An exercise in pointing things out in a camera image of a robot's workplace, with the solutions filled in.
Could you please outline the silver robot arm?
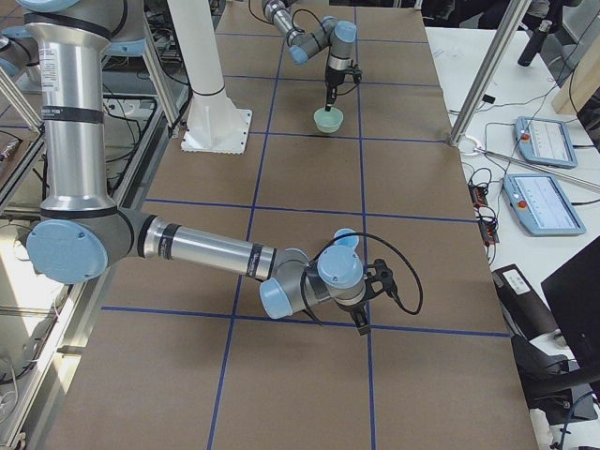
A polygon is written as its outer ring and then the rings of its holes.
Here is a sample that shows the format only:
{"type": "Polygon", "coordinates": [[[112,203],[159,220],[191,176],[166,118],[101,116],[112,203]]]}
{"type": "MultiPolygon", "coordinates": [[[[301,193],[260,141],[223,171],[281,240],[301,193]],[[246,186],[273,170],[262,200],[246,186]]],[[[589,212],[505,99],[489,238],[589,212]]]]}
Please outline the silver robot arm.
{"type": "Polygon", "coordinates": [[[362,81],[362,70],[353,61],[357,27],[353,22],[325,16],[317,20],[314,31],[305,31],[294,21],[294,14],[311,11],[297,9],[292,12],[292,4],[293,1],[262,1],[263,16],[285,37],[290,56],[297,66],[304,65],[324,50],[328,51],[324,71],[324,109],[330,112],[338,97],[338,87],[345,83],[347,76],[352,77],[355,86],[362,81]]]}
{"type": "MultiPolygon", "coordinates": [[[[356,26],[331,16],[311,34],[296,28],[295,1],[262,1],[263,16],[286,38],[294,62],[327,49],[327,102],[332,115],[337,87],[351,66],[356,26]]],[[[50,191],[41,222],[26,248],[34,267],[64,284],[96,278],[110,265],[138,255],[205,264],[259,280],[262,305],[280,319],[333,300],[350,314],[361,335],[370,332],[367,277],[355,249],[357,233],[336,233],[313,259],[296,248],[277,250],[169,223],[120,208],[106,178],[101,58],[113,44],[145,44],[143,1],[19,1],[25,29],[38,46],[50,191]]],[[[243,153],[250,110],[228,98],[206,1],[168,1],[190,83],[191,109],[183,149],[243,153]]]]}

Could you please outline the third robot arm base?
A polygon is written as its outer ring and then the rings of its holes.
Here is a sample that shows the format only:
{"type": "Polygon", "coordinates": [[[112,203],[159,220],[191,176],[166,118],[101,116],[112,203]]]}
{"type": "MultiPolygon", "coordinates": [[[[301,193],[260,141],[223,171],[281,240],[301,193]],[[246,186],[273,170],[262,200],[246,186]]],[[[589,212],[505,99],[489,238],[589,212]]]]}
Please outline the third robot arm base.
{"type": "Polygon", "coordinates": [[[24,92],[41,92],[38,44],[22,25],[1,31],[1,68],[24,92]]]}

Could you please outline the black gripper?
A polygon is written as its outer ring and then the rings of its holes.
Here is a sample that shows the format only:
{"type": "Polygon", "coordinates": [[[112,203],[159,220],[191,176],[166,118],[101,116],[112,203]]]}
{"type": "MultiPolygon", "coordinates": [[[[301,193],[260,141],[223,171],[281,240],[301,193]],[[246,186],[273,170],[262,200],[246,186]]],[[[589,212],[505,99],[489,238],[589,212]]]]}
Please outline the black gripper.
{"type": "Polygon", "coordinates": [[[335,303],[341,310],[351,315],[360,336],[365,336],[370,333],[370,323],[366,312],[368,300],[363,299],[359,302],[348,304],[343,303],[340,299],[336,299],[335,303]]]}
{"type": "Polygon", "coordinates": [[[325,69],[326,101],[325,111],[330,112],[335,105],[338,96],[338,87],[345,81],[345,71],[331,67],[325,69]]]}

